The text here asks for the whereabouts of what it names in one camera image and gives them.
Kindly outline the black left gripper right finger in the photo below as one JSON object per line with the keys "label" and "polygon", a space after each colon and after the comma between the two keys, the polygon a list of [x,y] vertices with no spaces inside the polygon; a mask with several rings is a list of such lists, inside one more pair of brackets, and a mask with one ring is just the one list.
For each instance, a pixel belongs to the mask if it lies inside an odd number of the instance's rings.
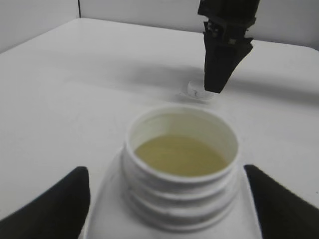
{"label": "black left gripper right finger", "polygon": [[252,164],[244,166],[264,239],[317,239],[319,209]]}

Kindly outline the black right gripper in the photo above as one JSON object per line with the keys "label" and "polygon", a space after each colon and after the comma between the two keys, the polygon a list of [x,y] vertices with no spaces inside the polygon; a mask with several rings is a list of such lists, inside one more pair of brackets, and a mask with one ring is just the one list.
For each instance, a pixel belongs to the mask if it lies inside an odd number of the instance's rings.
{"label": "black right gripper", "polygon": [[245,37],[256,22],[259,0],[201,0],[204,22],[204,89],[221,93],[238,64],[251,52],[253,38]]}

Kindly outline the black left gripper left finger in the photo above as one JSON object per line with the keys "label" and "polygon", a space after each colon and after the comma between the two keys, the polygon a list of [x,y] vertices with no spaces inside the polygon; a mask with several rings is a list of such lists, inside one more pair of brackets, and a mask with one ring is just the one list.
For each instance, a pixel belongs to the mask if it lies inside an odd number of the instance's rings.
{"label": "black left gripper left finger", "polygon": [[0,221],[2,239],[76,239],[90,207],[88,169],[74,168],[29,204]]}

